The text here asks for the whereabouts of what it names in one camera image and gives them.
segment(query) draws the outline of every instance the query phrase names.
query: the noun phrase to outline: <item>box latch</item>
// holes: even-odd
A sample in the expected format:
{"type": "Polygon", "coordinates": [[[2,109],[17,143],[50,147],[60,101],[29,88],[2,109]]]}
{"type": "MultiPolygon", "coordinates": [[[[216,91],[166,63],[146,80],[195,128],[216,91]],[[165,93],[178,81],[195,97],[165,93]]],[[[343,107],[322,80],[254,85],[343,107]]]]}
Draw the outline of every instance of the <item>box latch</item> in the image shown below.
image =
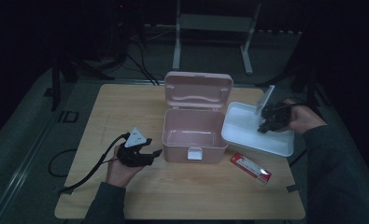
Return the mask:
{"type": "Polygon", "coordinates": [[[201,147],[190,147],[188,149],[188,160],[201,161],[203,158],[203,151],[201,147]]]}

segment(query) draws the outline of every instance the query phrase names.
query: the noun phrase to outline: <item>person's left hand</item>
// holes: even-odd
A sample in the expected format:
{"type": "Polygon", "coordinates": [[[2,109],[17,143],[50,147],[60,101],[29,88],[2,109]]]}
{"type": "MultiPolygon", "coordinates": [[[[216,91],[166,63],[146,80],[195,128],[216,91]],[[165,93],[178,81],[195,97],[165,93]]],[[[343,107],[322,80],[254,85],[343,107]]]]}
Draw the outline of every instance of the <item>person's left hand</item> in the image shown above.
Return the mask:
{"type": "Polygon", "coordinates": [[[106,183],[125,188],[131,179],[141,171],[144,166],[141,167],[128,167],[117,160],[117,153],[120,149],[120,146],[116,146],[114,148],[114,156],[111,158],[114,161],[110,161],[108,163],[106,183]]]}

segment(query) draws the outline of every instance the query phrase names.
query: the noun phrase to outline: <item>white tray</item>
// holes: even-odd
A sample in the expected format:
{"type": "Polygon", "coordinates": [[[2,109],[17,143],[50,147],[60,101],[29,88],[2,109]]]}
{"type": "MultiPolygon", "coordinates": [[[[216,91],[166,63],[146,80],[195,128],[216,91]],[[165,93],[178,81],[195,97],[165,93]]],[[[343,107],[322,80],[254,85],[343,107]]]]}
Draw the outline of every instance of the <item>white tray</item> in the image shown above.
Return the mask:
{"type": "Polygon", "coordinates": [[[232,102],[228,106],[222,126],[222,138],[231,145],[289,157],[293,153],[294,132],[260,133],[260,115],[257,106],[232,102]]]}

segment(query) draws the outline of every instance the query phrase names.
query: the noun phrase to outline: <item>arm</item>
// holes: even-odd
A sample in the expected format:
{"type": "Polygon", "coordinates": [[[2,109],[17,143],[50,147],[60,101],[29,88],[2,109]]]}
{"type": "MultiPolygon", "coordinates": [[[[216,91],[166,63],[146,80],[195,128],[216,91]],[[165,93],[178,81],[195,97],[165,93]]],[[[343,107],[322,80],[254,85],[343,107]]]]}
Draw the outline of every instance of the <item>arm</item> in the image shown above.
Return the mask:
{"type": "Polygon", "coordinates": [[[123,214],[125,187],[143,167],[123,165],[117,158],[118,149],[119,147],[114,149],[114,156],[108,163],[106,183],[100,184],[84,224],[125,223],[125,215],[123,214]]]}
{"type": "Polygon", "coordinates": [[[306,106],[291,109],[289,128],[303,134],[308,151],[307,222],[369,223],[369,179],[362,159],[306,106]]]}

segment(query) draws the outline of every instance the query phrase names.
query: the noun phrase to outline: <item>sleeve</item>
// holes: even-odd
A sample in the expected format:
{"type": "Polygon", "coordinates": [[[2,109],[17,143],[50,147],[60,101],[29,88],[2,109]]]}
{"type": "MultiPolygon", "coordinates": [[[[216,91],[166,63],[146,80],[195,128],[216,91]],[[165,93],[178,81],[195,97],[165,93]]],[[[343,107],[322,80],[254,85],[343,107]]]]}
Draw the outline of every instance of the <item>sleeve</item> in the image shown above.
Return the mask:
{"type": "Polygon", "coordinates": [[[330,126],[304,133],[307,223],[369,223],[369,175],[330,126]]]}
{"type": "Polygon", "coordinates": [[[125,216],[123,214],[125,192],[125,188],[115,187],[102,182],[83,224],[125,223],[125,216]]]}

